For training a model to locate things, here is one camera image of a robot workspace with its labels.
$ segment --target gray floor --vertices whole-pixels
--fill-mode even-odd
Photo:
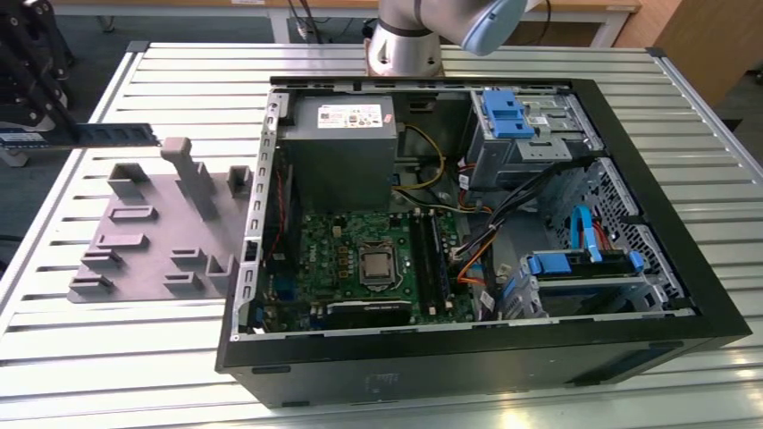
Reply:
[[[334,19],[320,24],[326,38],[338,43],[360,43],[362,20]],[[66,36],[78,64],[70,86],[74,92],[72,112],[86,122],[107,86],[111,74],[131,40],[154,42],[248,42],[272,43],[270,21],[266,18],[134,18],[116,20],[116,31],[102,34],[92,17],[60,17],[59,27]],[[292,39],[298,33],[292,29]],[[758,161],[763,161],[763,87],[747,76],[721,104],[722,118],[743,119],[735,134]],[[11,169],[0,166],[0,234],[24,235],[39,206],[48,194],[66,161],[64,152],[31,153],[28,166]],[[16,245],[0,242],[0,260],[10,261]]]

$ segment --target aluminum table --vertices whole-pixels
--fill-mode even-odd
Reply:
[[[754,335],[612,386],[270,410],[214,371],[220,299],[67,301],[114,163],[172,168],[155,148],[75,150],[0,283],[3,427],[763,424],[763,174],[673,64],[645,50],[587,48],[476,58],[446,47],[443,60],[448,76],[599,82]],[[127,53],[92,121],[150,122],[160,138],[190,137],[196,158],[223,172],[254,164],[271,76],[363,73],[359,46],[151,44]]]

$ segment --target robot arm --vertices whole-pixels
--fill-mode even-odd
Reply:
[[[494,52],[542,0],[382,0],[368,64],[382,76],[432,76],[440,37],[475,55]]]

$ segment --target sticker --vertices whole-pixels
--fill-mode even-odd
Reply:
[[[46,141],[36,132],[10,132],[0,134],[0,139],[3,141]]]
[[[319,107],[319,128],[380,128],[382,126],[382,105]]]
[[[464,176],[463,174],[458,175],[458,186],[460,189],[468,190],[468,176]]]
[[[615,12],[635,12],[635,6],[607,6],[607,10]]]
[[[531,125],[548,125],[548,119],[546,119],[544,116],[528,116],[527,117],[527,122]]]
[[[486,305],[488,310],[492,311],[492,309],[496,306],[496,300],[490,296],[490,294],[486,291],[482,291],[482,295],[479,295],[479,301]]]

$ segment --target yellow wire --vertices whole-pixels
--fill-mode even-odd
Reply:
[[[408,197],[406,197],[403,194],[398,193],[398,195],[400,195],[403,198],[406,198],[406,201],[408,201],[412,205],[415,205],[415,206],[419,206],[419,205],[420,205],[416,201],[414,201],[412,199],[410,199]],[[466,213],[466,214],[472,213],[470,210],[462,210],[462,209],[459,209],[459,208],[450,207],[450,206],[444,206],[444,205],[442,205],[442,204],[427,204],[427,205],[423,206],[423,207],[442,208],[443,210],[450,210],[450,211],[456,212],[456,213]]]
[[[403,186],[394,186],[392,189],[422,189],[422,188],[427,188],[430,185],[432,185],[434,183],[436,183],[438,180],[440,180],[440,178],[443,177],[443,173],[444,173],[444,156],[443,156],[443,151],[440,150],[440,147],[438,146],[438,144],[434,142],[432,138],[430,137],[430,135],[416,126],[416,125],[411,125],[411,124],[406,124],[406,128],[411,128],[412,130],[418,131],[420,136],[424,137],[424,140],[427,140],[427,142],[432,145],[434,150],[436,150],[438,152],[438,156],[440,157],[440,169],[438,170],[438,174],[432,177],[432,179],[430,181],[426,181],[424,183],[419,183],[416,185],[403,185]]]

